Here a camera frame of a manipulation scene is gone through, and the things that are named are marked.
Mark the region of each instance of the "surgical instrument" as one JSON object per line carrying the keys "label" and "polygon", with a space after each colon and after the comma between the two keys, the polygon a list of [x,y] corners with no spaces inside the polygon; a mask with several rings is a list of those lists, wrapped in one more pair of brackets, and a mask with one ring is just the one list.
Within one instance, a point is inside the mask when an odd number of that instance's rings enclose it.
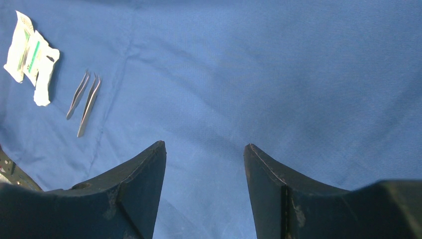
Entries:
{"label": "surgical instrument", "polygon": [[91,86],[90,93],[88,95],[87,104],[85,105],[84,114],[82,115],[82,122],[79,126],[78,137],[84,135],[85,127],[87,126],[88,119],[90,117],[92,108],[94,106],[95,100],[97,99],[98,90],[101,84],[101,78],[94,73],[94,82]]}
{"label": "surgical instrument", "polygon": [[73,96],[72,103],[70,104],[69,112],[67,112],[66,119],[70,119],[73,115],[73,111],[75,111],[76,106],[78,106],[79,101],[81,101],[82,95],[84,94],[85,88],[87,87],[87,83],[90,79],[90,73],[86,70],[84,77],[82,78],[81,83],[79,84],[78,88],[76,89],[75,95]]}

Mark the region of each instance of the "white packet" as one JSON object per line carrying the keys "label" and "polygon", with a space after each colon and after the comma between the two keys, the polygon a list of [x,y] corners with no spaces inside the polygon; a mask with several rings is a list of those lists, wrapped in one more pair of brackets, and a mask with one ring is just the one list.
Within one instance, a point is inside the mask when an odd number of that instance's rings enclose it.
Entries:
{"label": "white packet", "polygon": [[7,62],[4,69],[21,83],[23,81],[23,67],[26,60],[26,46],[31,35],[34,34],[34,27],[31,19],[16,11],[17,23],[13,32],[12,43],[7,54]]}
{"label": "white packet", "polygon": [[60,51],[53,49],[48,44],[41,44],[41,56],[39,59],[39,74],[35,85],[34,101],[38,106],[47,106],[50,103],[48,86],[54,65],[60,57]]}
{"label": "white packet", "polygon": [[25,66],[23,67],[23,72],[34,86],[37,81],[41,56],[43,55],[43,50],[47,49],[47,47],[48,42],[44,40],[44,38],[38,31],[35,31],[35,33],[30,36],[28,44],[26,46],[27,57],[25,61]]}

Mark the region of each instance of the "tweezers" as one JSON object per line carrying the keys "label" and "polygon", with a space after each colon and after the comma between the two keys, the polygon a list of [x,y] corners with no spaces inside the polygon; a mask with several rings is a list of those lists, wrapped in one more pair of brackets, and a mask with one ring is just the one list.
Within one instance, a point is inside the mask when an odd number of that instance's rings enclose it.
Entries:
{"label": "tweezers", "polygon": [[101,78],[97,76],[95,73],[94,75],[95,75],[94,83],[91,86],[90,93],[88,94],[87,104],[85,105],[84,114],[82,115],[82,122],[81,122],[81,125],[79,126],[78,137],[81,137],[82,135],[84,135],[85,128],[88,123],[88,119],[90,117],[95,100],[97,99],[98,89],[100,88]]}
{"label": "tweezers", "polygon": [[84,77],[82,78],[81,83],[79,84],[78,88],[76,89],[75,95],[73,96],[72,103],[70,104],[69,112],[67,112],[66,119],[70,119],[73,115],[73,111],[75,111],[76,106],[78,106],[79,101],[81,101],[82,95],[84,94],[85,88],[87,87],[87,83],[90,79],[91,74],[88,70],[85,72]]}

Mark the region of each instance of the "blue background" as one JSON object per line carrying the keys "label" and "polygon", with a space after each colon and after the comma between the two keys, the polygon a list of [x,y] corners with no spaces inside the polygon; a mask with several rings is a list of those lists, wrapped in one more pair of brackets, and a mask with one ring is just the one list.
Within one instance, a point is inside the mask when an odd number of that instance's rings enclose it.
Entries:
{"label": "blue background", "polygon": [[[256,238],[248,143],[348,190],[422,178],[418,0],[0,0],[1,65],[15,10],[61,56],[47,107],[0,70],[4,151],[68,189],[164,140],[154,238]],[[77,138],[87,68],[103,84]]]}

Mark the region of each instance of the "blue cloth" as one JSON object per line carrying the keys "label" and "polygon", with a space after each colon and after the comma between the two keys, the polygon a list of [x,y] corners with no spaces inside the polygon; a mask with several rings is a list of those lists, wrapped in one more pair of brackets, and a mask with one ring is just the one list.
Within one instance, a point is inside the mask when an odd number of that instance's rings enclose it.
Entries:
{"label": "blue cloth", "polygon": [[[4,151],[68,189],[164,140],[154,238],[256,238],[248,143],[344,189],[422,178],[418,0],[0,0],[2,65],[15,10],[61,58],[47,107],[0,70]],[[77,138],[87,68],[103,84]]]}

